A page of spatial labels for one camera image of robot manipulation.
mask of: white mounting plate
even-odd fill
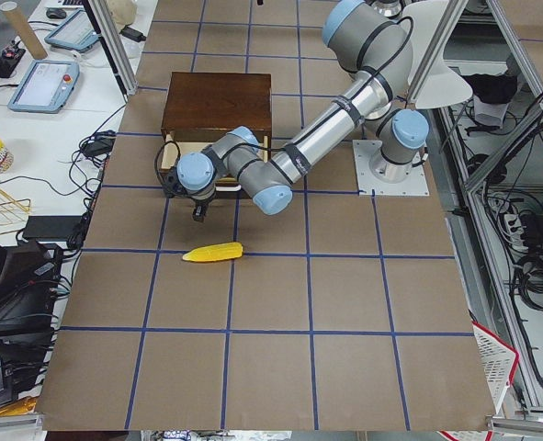
[[[429,196],[428,185],[421,165],[413,168],[406,179],[398,184],[389,184],[377,179],[369,169],[369,159],[381,146],[381,141],[353,140],[355,154],[356,183],[361,196]],[[417,153],[414,162],[420,161]]]

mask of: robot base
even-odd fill
[[[428,185],[421,165],[413,168],[406,179],[398,184],[384,182],[371,172],[369,161],[371,156],[381,146],[381,141],[354,140],[356,182],[361,196],[429,196]],[[417,153],[414,162],[420,161]]]

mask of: blue joint cap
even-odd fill
[[[393,134],[408,149],[419,149],[428,136],[428,121],[416,110],[405,108],[393,117]]]
[[[254,197],[253,202],[265,214],[278,214],[283,210],[291,199],[293,194],[288,186],[272,186],[259,191]]]
[[[206,187],[214,176],[214,165],[204,153],[184,154],[177,164],[179,182],[189,191]]]
[[[248,142],[249,144],[259,145],[259,141],[256,140],[256,137],[254,134],[248,130],[245,126],[237,127],[236,129],[229,131],[231,135],[238,136],[239,138],[243,138],[244,142]],[[253,148],[253,152],[257,152],[258,149],[255,147]]]
[[[342,0],[334,7],[328,18],[326,18],[326,23],[324,23],[324,27],[322,28],[322,41],[325,46],[328,46],[338,27],[362,3],[365,3],[365,0]]]

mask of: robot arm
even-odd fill
[[[201,153],[184,155],[176,177],[197,209],[207,207],[215,181],[230,173],[265,214],[279,213],[291,201],[293,183],[365,118],[386,115],[391,100],[406,88],[412,66],[409,34],[364,0],[341,1],[328,16],[322,39],[355,77],[354,83],[266,163],[257,156],[256,138],[245,127]]]

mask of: wooden cylinder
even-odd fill
[[[40,43],[38,37],[28,24],[22,10],[16,2],[4,2],[0,5],[0,11],[4,13],[12,28],[16,31],[24,46],[35,60],[42,60],[47,57],[47,52]]]

